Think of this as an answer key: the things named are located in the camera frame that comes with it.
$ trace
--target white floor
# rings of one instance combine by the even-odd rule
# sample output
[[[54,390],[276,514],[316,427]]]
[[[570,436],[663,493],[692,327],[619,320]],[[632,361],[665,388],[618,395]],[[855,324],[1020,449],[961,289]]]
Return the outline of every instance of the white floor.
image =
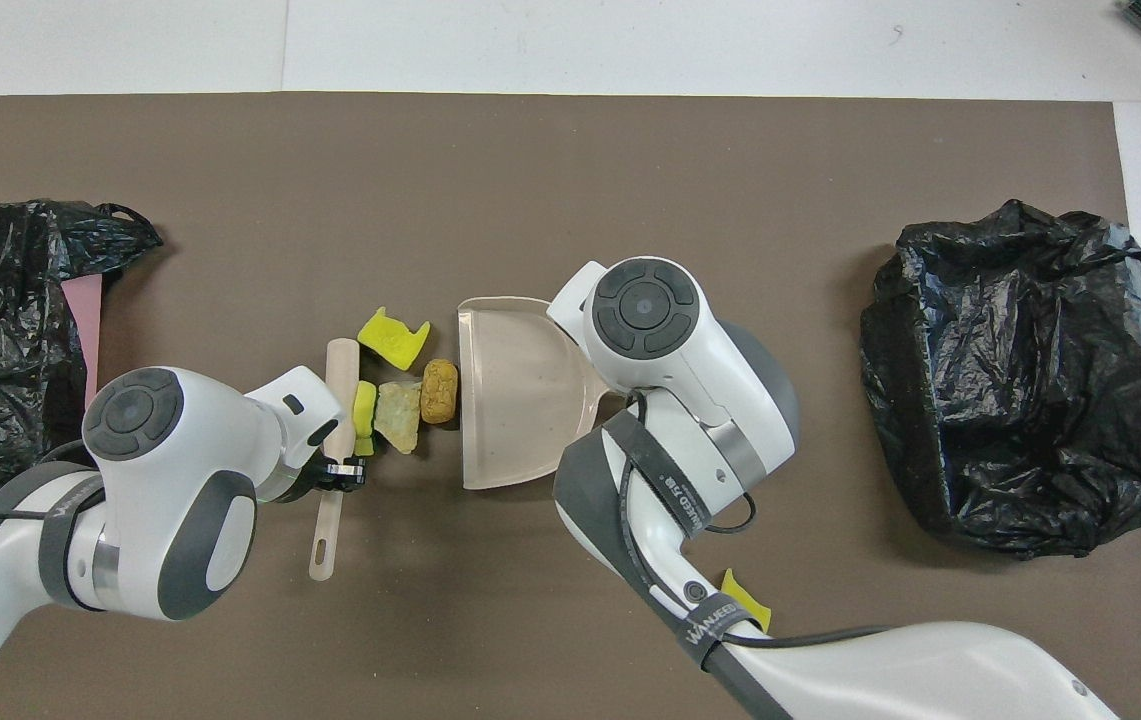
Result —
[[[277,90],[1117,102],[1141,242],[1111,0],[0,0],[0,94]]]

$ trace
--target yellow sponge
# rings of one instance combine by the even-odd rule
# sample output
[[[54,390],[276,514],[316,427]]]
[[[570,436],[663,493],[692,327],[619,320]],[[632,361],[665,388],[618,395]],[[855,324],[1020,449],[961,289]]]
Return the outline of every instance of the yellow sponge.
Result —
[[[735,582],[734,571],[726,568],[726,577],[721,579],[721,592],[729,594],[739,601],[744,610],[752,612],[753,618],[756,623],[761,624],[761,632],[764,633],[770,630],[770,609],[756,601],[756,598],[750,596],[747,589],[744,589],[738,582]]]
[[[385,361],[393,364],[394,369],[410,370],[419,351],[423,350],[423,342],[428,340],[428,329],[430,324],[424,319],[419,330],[411,333],[410,327],[400,319],[388,318],[387,307],[379,307],[374,310],[373,318],[366,319],[365,327],[356,333],[356,341],[378,351]]]
[[[353,455],[374,455],[374,401],[379,390],[374,383],[356,383],[356,401],[353,401],[353,427],[356,428],[356,446]]]

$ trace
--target black strap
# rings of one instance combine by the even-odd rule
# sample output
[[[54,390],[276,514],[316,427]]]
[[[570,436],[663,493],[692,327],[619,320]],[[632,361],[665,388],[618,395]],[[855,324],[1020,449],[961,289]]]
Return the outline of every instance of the black strap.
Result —
[[[46,512],[41,521],[41,541],[37,551],[37,568],[41,585],[50,596],[50,600],[66,607],[80,607],[82,610],[102,612],[76,599],[72,592],[68,579],[68,550],[72,548],[72,533],[76,529],[76,516],[103,502],[103,478],[95,475],[76,484],[59,497],[58,502]]]
[[[752,620],[752,612],[745,610],[738,600],[727,593],[712,593],[685,616],[685,626],[678,630],[675,638],[681,650],[698,662],[702,670],[703,661],[721,642],[726,630],[744,620]]]
[[[602,424],[610,438],[620,445],[624,454],[633,461],[654,495],[672,515],[686,539],[697,536],[699,529],[712,523],[712,512],[704,505],[703,497],[695,491],[683,470],[672,460],[646,424],[631,413],[620,413]]]

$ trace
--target brown mat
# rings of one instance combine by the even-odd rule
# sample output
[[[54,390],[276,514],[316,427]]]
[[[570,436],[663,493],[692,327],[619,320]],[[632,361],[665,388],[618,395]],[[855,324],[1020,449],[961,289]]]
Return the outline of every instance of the brown mat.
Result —
[[[704,573],[733,564],[776,634],[1013,629],[1141,715],[1141,532],[1086,560],[940,547],[895,493],[857,346],[905,224],[1009,197],[1124,219],[1108,105],[0,97],[0,201],[39,196],[123,202],[169,242],[110,293],[100,378],[169,364],[250,389],[322,370],[379,305],[454,357],[467,297],[671,256],[780,357],[804,414],[752,532],[689,548]],[[550,479],[464,493],[459,432],[422,447],[347,499],[327,583],[306,574],[308,497],[264,508],[242,580],[189,623],[35,612],[0,652],[0,717],[742,715],[565,532]]]

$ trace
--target pink paper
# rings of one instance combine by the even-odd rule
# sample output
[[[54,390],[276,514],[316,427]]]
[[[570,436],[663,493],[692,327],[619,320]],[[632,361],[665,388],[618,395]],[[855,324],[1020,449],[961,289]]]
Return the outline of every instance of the pink paper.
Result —
[[[99,388],[99,306],[103,302],[103,275],[86,275],[63,283],[72,319],[81,334],[81,354],[86,358],[86,406],[90,406]]]

